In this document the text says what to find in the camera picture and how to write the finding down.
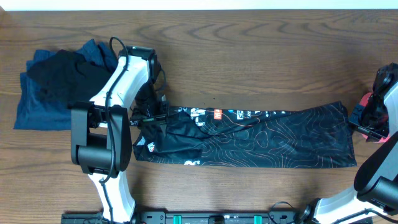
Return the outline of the black orange patterned jersey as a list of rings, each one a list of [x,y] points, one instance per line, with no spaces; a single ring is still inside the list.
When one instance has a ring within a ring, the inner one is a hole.
[[[166,124],[143,127],[138,161],[191,166],[329,169],[356,166],[339,101],[302,111],[173,106]]]

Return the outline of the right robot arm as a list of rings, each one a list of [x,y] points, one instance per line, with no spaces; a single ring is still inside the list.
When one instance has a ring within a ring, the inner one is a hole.
[[[321,198],[304,223],[353,223],[379,216],[397,223],[397,85],[384,97],[390,138],[358,169],[354,184],[329,198]]]

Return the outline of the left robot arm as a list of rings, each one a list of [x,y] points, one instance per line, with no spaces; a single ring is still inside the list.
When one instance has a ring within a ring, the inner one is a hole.
[[[133,218],[136,203],[126,177],[130,126],[165,118],[167,104],[154,88],[161,70],[154,49],[127,46],[103,88],[72,108],[71,159],[97,188],[104,210],[93,217],[96,222],[129,223]]]

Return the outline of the red t-shirt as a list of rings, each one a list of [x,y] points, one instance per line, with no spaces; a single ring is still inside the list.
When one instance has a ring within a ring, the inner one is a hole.
[[[362,99],[360,100],[359,104],[361,106],[366,106],[368,104],[369,98],[372,95],[371,92],[365,94]],[[385,143],[388,139],[390,138],[390,135],[388,135],[386,138],[380,138],[380,140],[376,141],[377,143]]]

